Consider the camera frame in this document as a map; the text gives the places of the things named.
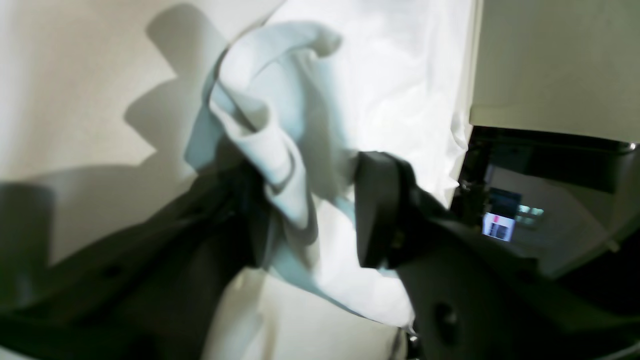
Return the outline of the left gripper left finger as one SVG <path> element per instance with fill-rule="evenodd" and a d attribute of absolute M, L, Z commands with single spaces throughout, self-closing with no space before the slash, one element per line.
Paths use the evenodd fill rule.
<path fill-rule="evenodd" d="M 242 161 L 55 266 L 55 196 L 1 185 L 1 347 L 39 360 L 198 360 L 227 285 L 265 259 L 269 209 Z"/>

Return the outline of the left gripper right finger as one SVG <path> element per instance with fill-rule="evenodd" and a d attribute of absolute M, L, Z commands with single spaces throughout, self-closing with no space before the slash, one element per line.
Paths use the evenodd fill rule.
<path fill-rule="evenodd" d="M 418 186 L 409 162 L 360 152 L 359 265 L 397 273 L 421 360 L 637 360 L 639 317 L 592 305 L 478 234 Z"/>

